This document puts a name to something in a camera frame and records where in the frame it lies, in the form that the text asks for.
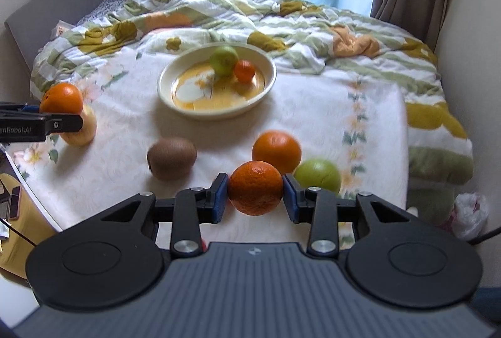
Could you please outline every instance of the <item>gray headboard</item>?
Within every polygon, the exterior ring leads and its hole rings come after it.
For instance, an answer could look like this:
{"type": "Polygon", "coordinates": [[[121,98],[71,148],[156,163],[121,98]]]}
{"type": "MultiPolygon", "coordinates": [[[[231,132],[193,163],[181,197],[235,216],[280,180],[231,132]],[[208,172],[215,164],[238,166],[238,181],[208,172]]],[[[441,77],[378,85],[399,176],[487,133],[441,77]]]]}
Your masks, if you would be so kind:
{"type": "Polygon", "coordinates": [[[59,20],[76,24],[102,0],[31,0],[14,12],[5,25],[11,32],[29,70],[38,50],[50,39],[59,20]]]}

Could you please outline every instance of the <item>green fruit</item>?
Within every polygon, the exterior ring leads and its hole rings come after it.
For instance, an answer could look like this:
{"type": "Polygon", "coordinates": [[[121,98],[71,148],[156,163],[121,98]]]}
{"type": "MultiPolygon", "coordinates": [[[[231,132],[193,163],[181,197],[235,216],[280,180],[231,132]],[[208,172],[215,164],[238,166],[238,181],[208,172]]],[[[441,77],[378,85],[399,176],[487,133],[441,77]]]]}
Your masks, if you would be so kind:
{"type": "Polygon", "coordinates": [[[324,159],[304,161],[296,168],[294,178],[304,188],[319,186],[337,194],[341,189],[341,175],[338,168],[324,159]]]}
{"type": "Polygon", "coordinates": [[[219,76],[230,76],[233,73],[235,64],[239,61],[239,56],[233,47],[225,45],[217,47],[210,56],[210,66],[219,76]]]}

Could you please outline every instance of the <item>bowl rim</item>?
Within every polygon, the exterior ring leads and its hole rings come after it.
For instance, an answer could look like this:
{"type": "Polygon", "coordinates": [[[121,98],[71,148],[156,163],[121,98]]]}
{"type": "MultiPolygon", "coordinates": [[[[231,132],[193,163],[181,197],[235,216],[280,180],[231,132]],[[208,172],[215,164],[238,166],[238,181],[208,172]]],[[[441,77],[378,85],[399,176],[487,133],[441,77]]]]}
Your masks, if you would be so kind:
{"type": "Polygon", "coordinates": [[[172,110],[175,110],[176,112],[178,113],[181,113],[181,114],[184,114],[184,115],[188,115],[188,116],[193,116],[193,117],[196,117],[196,116],[222,116],[222,115],[225,115],[225,114],[229,114],[229,113],[233,113],[237,110],[242,110],[254,103],[257,103],[259,102],[262,98],[264,98],[268,92],[271,90],[271,88],[273,87],[273,85],[275,84],[275,81],[276,81],[276,65],[275,65],[275,62],[273,61],[273,59],[271,59],[271,57],[265,52],[263,51],[261,48],[259,47],[256,47],[254,45],[251,45],[251,44],[247,44],[247,43],[240,43],[240,42],[233,42],[233,41],[222,41],[222,42],[217,42],[217,43],[207,43],[207,44],[201,44],[200,46],[198,47],[195,47],[195,48],[191,48],[191,49],[188,49],[186,51],[183,51],[181,54],[177,55],[176,58],[174,58],[172,60],[172,62],[170,62],[161,72],[158,80],[157,80],[157,93],[158,93],[158,96],[159,98],[161,99],[161,101],[170,109],[172,110]],[[270,80],[270,83],[266,86],[266,83],[265,83],[265,88],[264,90],[257,96],[255,96],[254,98],[251,98],[249,100],[246,100],[245,102],[241,103],[240,105],[237,105],[237,106],[231,106],[231,107],[227,107],[227,108],[224,108],[224,109],[218,109],[218,110],[205,110],[205,111],[195,111],[195,110],[189,110],[189,109],[182,109],[178,106],[176,106],[176,104],[174,103],[174,101],[172,101],[172,99],[170,99],[170,101],[168,101],[163,93],[163,91],[161,90],[161,83],[162,83],[162,80],[163,80],[163,77],[165,75],[165,73],[167,72],[167,70],[170,68],[170,66],[176,62],[178,59],[180,59],[181,57],[187,55],[187,54],[191,54],[191,53],[194,53],[196,51],[200,51],[201,49],[204,49],[204,48],[210,48],[210,47],[222,47],[222,46],[225,46],[225,45],[228,45],[230,47],[241,47],[241,48],[247,48],[247,49],[250,49],[252,51],[255,51],[259,54],[261,54],[262,56],[266,57],[268,59],[268,61],[270,61],[270,64],[271,64],[271,70],[272,70],[272,76],[271,76],[271,80],[270,80]]]}

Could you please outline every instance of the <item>kiwi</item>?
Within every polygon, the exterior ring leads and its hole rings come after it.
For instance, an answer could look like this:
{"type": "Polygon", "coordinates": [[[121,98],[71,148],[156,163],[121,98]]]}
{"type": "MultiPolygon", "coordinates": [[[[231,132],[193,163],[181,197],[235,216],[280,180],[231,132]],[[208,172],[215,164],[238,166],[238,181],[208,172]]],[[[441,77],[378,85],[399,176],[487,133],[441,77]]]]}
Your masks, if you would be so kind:
{"type": "Polygon", "coordinates": [[[185,138],[162,138],[146,155],[153,176],[162,181],[189,174],[196,160],[195,145],[185,138]]]}

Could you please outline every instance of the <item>metal screw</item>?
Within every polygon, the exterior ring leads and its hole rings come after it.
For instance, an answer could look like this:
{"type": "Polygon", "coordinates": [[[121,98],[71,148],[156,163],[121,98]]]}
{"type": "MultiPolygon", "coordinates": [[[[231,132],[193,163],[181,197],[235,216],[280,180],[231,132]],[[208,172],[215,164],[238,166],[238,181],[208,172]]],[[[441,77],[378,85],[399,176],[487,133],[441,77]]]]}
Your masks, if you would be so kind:
{"type": "Polygon", "coordinates": [[[174,249],[180,253],[193,253],[199,248],[199,244],[193,240],[179,240],[174,243],[174,249]]]}
{"type": "Polygon", "coordinates": [[[310,246],[318,253],[330,253],[336,249],[336,244],[326,239],[315,240],[310,246]]]}

